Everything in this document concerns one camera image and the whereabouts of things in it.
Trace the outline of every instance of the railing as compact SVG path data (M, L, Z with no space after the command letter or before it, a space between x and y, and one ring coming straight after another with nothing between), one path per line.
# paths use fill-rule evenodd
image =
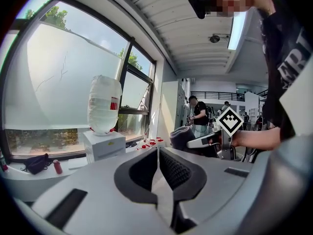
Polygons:
M192 96L204 99L223 99L234 101L245 101L245 94L229 93L229 92L191 92Z
M268 95L268 90L258 93L259 96L266 97Z

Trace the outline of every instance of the tree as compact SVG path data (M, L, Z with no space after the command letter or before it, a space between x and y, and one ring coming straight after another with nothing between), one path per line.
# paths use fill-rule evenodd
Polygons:
M119 56L122 57L124 53L124 48L122 48L121 52L119 53ZM129 55L128 63L136 67L138 70L142 70L142 66L138 64L137 55L135 55L132 51Z
M64 17L67 15L67 11L63 10L59 12L58 6L53 6L42 18L42 21L45 21L49 24L54 24L63 29L65 28L65 23L67 22Z
M32 11L32 10L28 10L28 11L25 13L26 19L30 19L33 15L34 15L34 11Z

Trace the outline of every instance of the person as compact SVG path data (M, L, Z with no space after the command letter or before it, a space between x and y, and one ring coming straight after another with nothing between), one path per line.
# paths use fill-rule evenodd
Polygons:
M212 124L213 124L213 121L214 121L214 109L213 109L213 107L210 107L210 106L207 106L206 107L206 112L207 112L207 117L208 117L208 119L209 119L209 124L208 124L208 126L209 127L212 127Z
M219 117L220 115L222 115L222 109L219 109L218 111L217 111L217 116Z
M279 99L299 76L312 53L312 33L305 30L311 30L312 23L303 13L310 0L203 0L203 6L189 1L200 18L205 11L223 15L234 15L234 12L247 11L251 7L259 11L268 66L268 96L263 115L276 127L259 132L237 131L233 135L232 146L276 149L281 141L295 135Z
M224 106L222 107L222 111L225 111L230 106L228 101L224 102Z
M258 131L261 131L262 130L262 126L263 126L263 117L262 117L262 114L260 114L258 120L256 120L256 123L257 125L257 130Z
M244 115L244 131L246 131L246 124L249 122L249 115L245 112Z
M205 103L198 101L195 96L189 98L189 103L194 107L194 116L189 117L189 122L193 124L193 132L196 138L208 134L208 112Z

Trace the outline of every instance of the fluorescent light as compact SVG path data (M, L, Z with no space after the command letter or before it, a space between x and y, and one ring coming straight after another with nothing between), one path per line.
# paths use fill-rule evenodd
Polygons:
M246 20L246 11L239 12L233 19L233 27L231 29L230 40L228 44L228 49L236 50L239 40L241 38L241 34L244 29Z

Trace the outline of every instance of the red label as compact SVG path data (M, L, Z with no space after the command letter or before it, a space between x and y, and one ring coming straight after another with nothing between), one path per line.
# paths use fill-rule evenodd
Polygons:
M111 106L110 110L118 110L118 98L116 97L111 97Z

